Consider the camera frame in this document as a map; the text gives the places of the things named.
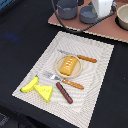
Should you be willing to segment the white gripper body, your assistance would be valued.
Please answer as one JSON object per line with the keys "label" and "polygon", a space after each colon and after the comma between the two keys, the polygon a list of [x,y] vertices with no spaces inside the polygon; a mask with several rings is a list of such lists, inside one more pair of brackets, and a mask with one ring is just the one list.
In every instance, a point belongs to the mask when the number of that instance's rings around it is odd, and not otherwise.
{"label": "white gripper body", "polygon": [[99,18],[105,17],[110,13],[113,0],[91,0]]}

